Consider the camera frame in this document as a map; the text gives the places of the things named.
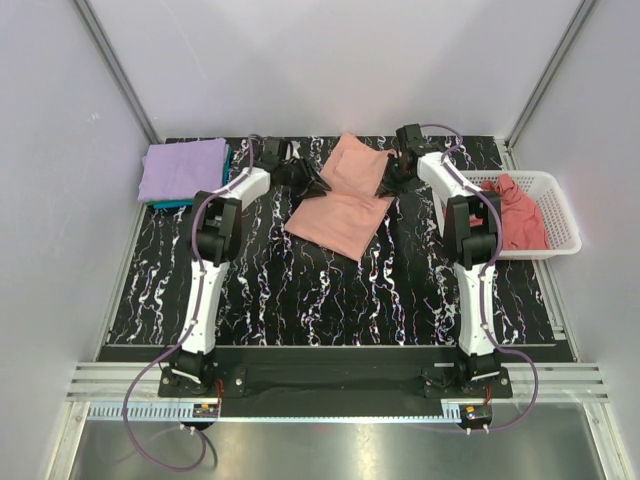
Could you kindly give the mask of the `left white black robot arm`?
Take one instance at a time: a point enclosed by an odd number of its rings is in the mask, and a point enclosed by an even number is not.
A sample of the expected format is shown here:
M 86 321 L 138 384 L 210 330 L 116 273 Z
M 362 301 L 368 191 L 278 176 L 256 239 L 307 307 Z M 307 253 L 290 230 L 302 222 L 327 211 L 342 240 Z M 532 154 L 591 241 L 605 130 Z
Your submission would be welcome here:
M 258 157 L 228 184 L 194 197 L 189 246 L 191 288 L 183 331 L 177 345 L 163 354 L 162 387 L 183 388 L 203 396 L 220 385 L 215 347 L 219 303 L 231 262 L 242 246 L 244 210 L 272 187 L 287 187 L 301 198 L 331 191 L 291 140 L 267 137 Z

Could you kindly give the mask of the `pink printed t shirt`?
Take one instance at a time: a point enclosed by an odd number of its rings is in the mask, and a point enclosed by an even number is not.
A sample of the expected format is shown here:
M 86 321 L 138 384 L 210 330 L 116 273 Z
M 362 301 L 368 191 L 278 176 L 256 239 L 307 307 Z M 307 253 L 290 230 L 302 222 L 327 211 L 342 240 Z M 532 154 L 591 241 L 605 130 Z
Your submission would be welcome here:
M 285 230 L 358 262 L 392 202 L 378 197 L 376 191 L 394 153 L 375 150 L 356 136 L 343 134 L 321 171 L 331 190 L 324 197 L 303 200 Z

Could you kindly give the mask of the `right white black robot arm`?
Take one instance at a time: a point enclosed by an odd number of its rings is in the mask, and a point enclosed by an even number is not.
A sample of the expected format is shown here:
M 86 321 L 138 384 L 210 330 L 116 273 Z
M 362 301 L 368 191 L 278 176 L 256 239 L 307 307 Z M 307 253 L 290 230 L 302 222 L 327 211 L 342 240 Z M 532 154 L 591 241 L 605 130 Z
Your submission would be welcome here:
M 466 396 L 487 394 L 498 380 L 493 321 L 495 263 L 503 245 L 500 197 L 472 184 L 454 165 L 461 139 L 438 152 L 419 124 L 396 130 L 398 151 L 388 156 L 378 197 L 397 196 L 420 180 L 445 204 L 442 241 L 453 263 L 460 296 L 458 357 L 440 381 L 439 389 L 455 388 Z

